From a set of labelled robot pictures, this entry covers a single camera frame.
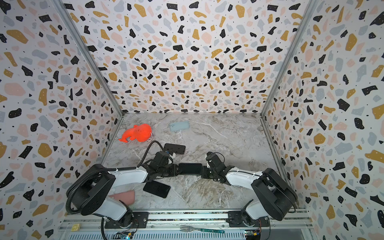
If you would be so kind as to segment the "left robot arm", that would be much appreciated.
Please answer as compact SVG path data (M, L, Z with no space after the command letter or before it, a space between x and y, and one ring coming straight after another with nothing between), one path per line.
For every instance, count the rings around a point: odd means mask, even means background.
M130 209L121 201L109 197L113 188L175 177L179 168L174 164L176 154L159 151L139 167L105 168L95 164L67 190L66 211L69 215L96 215L114 221L129 219Z

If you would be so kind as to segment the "black phone case camera cutout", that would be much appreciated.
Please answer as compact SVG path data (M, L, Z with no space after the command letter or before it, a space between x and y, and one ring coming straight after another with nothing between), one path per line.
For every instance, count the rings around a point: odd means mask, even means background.
M180 175L200 176L203 171L203 166L199 163L180 163L178 167Z

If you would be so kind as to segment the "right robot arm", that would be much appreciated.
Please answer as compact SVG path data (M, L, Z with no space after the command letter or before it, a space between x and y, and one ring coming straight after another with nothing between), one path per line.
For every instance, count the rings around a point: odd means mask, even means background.
M257 200L249 201L240 211L241 224L252 226L264 217L282 221L290 209L295 207L297 194L275 170L271 168L262 172L241 170L234 166L226 166L220 156L221 154L217 152L206 154L207 166L203 168L202 178L255 192Z

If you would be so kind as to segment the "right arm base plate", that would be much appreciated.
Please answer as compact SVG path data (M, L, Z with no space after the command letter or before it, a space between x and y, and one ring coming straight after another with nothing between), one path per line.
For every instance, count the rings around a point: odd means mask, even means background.
M228 218L226 220L229 223L231 228L235 227L269 227L270 223L267 217L261 217L258 219L253 219L245 211L229 211Z

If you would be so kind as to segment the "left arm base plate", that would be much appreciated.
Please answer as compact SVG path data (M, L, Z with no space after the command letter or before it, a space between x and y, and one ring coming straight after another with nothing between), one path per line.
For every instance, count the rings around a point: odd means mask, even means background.
M120 220L108 219L106 229L145 229L149 218L149 212L127 212Z

